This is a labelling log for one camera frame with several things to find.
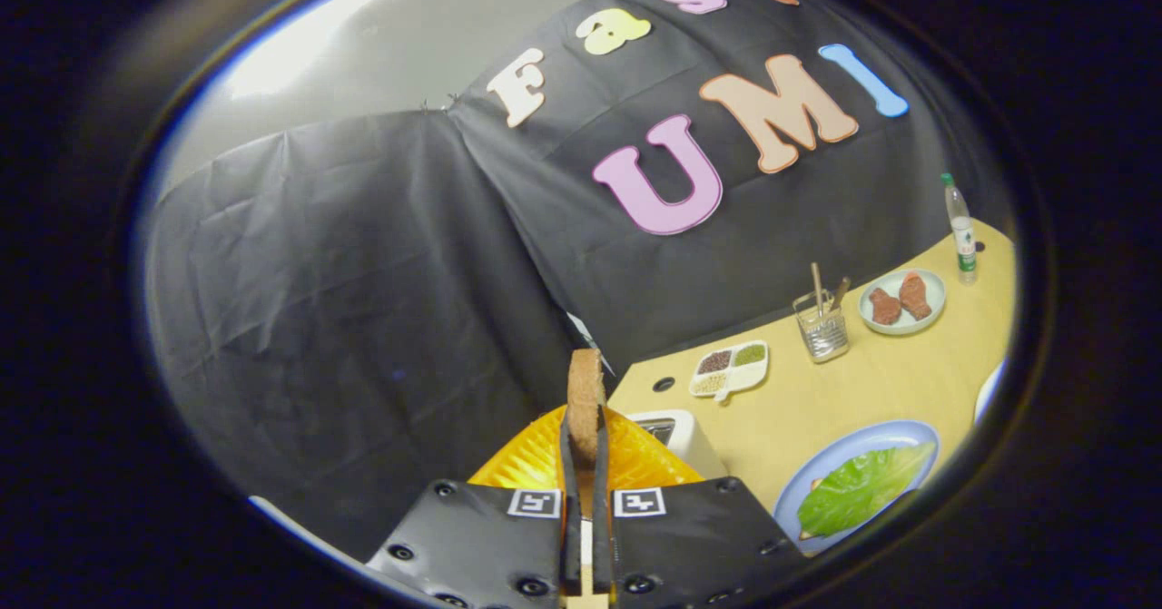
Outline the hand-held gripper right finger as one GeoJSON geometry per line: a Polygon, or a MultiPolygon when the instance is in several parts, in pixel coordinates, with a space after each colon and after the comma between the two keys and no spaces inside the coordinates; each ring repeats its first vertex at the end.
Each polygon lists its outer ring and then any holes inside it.
{"type": "Polygon", "coordinates": [[[754,608],[806,556],[738,477],[695,477],[632,420],[602,411],[591,586],[611,608],[754,608]]]}

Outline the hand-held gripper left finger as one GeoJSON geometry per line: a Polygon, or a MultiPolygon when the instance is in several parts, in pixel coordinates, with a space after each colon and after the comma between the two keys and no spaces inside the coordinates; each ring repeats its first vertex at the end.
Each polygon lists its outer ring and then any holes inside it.
{"type": "Polygon", "coordinates": [[[419,493],[370,568],[458,608],[564,608],[584,588],[567,408],[535,420],[468,481],[419,493]]]}

